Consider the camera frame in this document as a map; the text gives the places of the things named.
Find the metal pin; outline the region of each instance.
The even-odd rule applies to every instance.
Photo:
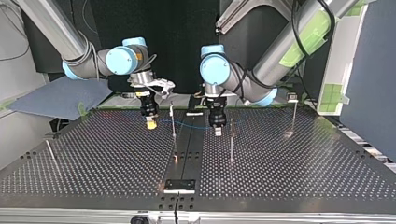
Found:
[[[291,122],[291,128],[290,131],[286,132],[286,136],[291,137],[294,134],[294,126],[296,121],[297,104],[298,104],[298,96],[295,92],[288,93],[288,103],[294,103],[293,120]]]
[[[52,147],[50,146],[50,140],[46,140],[46,143],[47,143],[47,147],[49,149],[50,156],[52,157],[53,160],[56,160],[55,154],[53,154]]]
[[[231,156],[231,161],[233,161],[233,139],[236,137],[235,123],[233,119],[231,119],[230,126],[231,126],[230,156]]]
[[[291,124],[291,131],[294,132],[294,123],[296,121],[296,113],[297,113],[297,103],[294,103],[294,113],[293,113],[293,122]]]
[[[171,106],[169,107],[169,109],[170,109],[169,115],[171,116],[172,119],[172,135],[174,136],[174,138],[176,138],[175,118],[173,113],[173,101],[171,101]]]

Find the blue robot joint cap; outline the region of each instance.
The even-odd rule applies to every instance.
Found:
[[[202,60],[200,72],[206,83],[221,85],[230,77],[231,67],[224,57],[212,54]]]
[[[140,46],[147,47],[146,40],[143,37],[135,37],[135,38],[124,39],[124,40],[122,40],[122,45],[123,46],[140,45]]]
[[[224,46],[223,45],[208,45],[201,47],[201,58],[205,57],[210,53],[219,53],[224,54]]]
[[[108,52],[106,64],[115,75],[130,75],[139,65],[139,57],[129,47],[115,47]]]

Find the metal bracket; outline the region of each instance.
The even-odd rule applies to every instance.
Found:
[[[165,194],[194,194],[195,180],[168,179],[163,190]]]
[[[269,6],[276,9],[286,20],[291,19],[290,0],[233,0],[216,22],[216,32],[223,35],[233,28],[255,7]]]

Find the green tape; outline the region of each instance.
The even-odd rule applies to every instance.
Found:
[[[326,40],[324,36],[330,31],[331,21],[325,11],[318,11],[314,18],[305,26],[300,33],[301,42],[308,54],[314,53]],[[304,54],[301,52],[297,42],[295,42],[279,62],[283,66],[293,67],[297,64]]]
[[[8,100],[8,101],[3,102],[2,104],[0,104],[0,111],[7,110],[8,106],[14,102],[15,102],[15,100]]]
[[[366,2],[364,0],[360,0],[352,9],[348,11],[346,16],[360,16],[365,5]]]
[[[78,103],[78,113],[84,117],[86,115],[88,115],[88,111],[85,109],[85,106],[82,102]]]
[[[342,102],[342,85],[339,84],[325,84],[322,93],[319,111],[320,112],[335,112],[337,106]]]

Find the white wall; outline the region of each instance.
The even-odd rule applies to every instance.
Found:
[[[15,15],[8,9],[2,9],[23,30]],[[0,60],[24,53],[26,46],[27,40],[0,10]],[[30,51],[19,59],[0,62],[0,104],[43,85],[45,80],[35,71]],[[0,169],[40,144],[44,134],[50,132],[49,121],[50,118],[0,110]]]

